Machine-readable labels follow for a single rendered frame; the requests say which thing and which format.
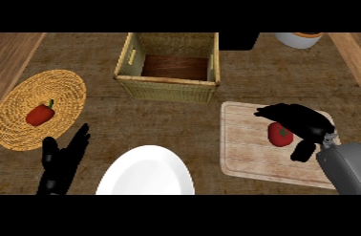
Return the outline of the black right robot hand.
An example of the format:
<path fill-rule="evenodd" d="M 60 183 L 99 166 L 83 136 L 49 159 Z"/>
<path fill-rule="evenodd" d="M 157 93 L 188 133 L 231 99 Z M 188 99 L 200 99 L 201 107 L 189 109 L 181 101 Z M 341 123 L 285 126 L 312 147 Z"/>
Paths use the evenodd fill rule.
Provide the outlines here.
<path fill-rule="evenodd" d="M 306 162 L 325 136 L 334 135 L 335 127 L 328 118 L 306 106 L 284 103 L 257 108 L 253 115 L 276 122 L 301 139 L 290 154 L 290 159 Z"/>

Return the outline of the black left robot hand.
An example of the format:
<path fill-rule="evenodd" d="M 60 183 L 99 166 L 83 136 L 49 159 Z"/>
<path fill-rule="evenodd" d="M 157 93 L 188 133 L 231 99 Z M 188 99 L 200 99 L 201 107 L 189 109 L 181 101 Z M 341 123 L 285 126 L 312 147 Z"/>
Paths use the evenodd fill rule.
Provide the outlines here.
<path fill-rule="evenodd" d="M 82 161 L 88 139 L 86 124 L 79 128 L 64 148 L 57 147 L 52 137 L 44 138 L 41 159 L 44 173 L 39 179 L 38 195 L 64 195 L 67 193 Z"/>

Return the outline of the red tomato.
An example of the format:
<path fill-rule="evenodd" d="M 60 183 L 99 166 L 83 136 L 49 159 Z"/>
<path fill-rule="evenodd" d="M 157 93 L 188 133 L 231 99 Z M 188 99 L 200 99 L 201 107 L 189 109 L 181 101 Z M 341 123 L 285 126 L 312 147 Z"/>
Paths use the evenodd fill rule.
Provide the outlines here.
<path fill-rule="evenodd" d="M 267 141 L 275 147 L 287 146 L 293 142 L 293 133 L 276 122 L 267 125 Z"/>

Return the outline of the pale wooden cutting board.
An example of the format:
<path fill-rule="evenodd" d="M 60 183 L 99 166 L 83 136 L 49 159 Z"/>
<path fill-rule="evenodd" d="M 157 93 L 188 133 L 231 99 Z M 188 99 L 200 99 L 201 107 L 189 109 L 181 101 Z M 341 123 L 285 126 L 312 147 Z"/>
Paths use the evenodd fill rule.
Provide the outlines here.
<path fill-rule="evenodd" d="M 275 147 L 267 140 L 267 119 L 253 113 L 259 104 L 225 101 L 219 112 L 219 166 L 225 175 L 332 189 L 315 160 L 319 146 L 306 162 L 290 159 L 295 144 Z"/>

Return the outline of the rectangular wicker basket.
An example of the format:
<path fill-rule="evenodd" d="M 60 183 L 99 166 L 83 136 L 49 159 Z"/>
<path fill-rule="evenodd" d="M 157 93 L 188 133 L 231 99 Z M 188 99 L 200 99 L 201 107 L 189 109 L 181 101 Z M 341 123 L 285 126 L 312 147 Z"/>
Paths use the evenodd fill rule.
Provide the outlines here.
<path fill-rule="evenodd" d="M 209 103 L 219 85 L 217 33 L 127 33 L 113 79 L 135 99 Z"/>

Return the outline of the red bell pepper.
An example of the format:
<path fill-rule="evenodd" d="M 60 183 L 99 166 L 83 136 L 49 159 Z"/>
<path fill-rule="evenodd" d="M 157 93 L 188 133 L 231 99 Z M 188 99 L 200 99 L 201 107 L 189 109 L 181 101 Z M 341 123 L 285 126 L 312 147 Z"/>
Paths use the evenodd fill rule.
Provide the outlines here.
<path fill-rule="evenodd" d="M 54 111 L 51 109 L 52 100 L 48 101 L 48 104 L 41 104 L 36 106 L 24 117 L 24 122 L 32 126 L 39 126 L 44 124 L 52 117 Z"/>

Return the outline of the round woven yellow placemat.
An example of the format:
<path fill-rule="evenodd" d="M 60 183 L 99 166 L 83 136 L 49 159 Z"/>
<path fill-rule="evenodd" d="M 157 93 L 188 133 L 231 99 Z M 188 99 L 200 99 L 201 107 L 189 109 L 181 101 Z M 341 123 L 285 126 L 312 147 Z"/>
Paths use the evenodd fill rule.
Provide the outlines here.
<path fill-rule="evenodd" d="M 49 70 L 18 83 L 0 103 L 0 145 L 33 150 L 42 139 L 57 139 L 76 121 L 85 102 L 82 78 Z"/>

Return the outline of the white plate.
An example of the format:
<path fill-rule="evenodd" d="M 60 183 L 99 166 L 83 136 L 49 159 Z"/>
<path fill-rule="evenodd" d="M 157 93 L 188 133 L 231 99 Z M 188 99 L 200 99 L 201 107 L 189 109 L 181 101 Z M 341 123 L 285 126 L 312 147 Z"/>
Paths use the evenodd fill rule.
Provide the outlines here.
<path fill-rule="evenodd" d="M 135 147 L 111 163 L 95 194 L 192 195 L 192 180 L 181 158 L 161 146 Z"/>

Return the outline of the white pot with orange rim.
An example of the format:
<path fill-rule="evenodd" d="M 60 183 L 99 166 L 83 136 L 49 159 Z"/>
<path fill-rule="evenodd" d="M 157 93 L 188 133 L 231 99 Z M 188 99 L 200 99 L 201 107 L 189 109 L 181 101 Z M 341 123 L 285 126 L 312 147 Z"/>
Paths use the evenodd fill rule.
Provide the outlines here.
<path fill-rule="evenodd" d="M 276 40 L 290 48 L 307 49 L 319 40 L 322 32 L 275 32 Z"/>

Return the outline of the black box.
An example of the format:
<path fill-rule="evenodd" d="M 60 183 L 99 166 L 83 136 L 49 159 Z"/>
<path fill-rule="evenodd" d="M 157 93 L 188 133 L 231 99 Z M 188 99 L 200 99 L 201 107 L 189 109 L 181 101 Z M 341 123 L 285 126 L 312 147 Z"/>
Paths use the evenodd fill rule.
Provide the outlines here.
<path fill-rule="evenodd" d="M 217 47 L 222 51 L 248 51 L 253 48 L 257 32 L 220 32 Z"/>

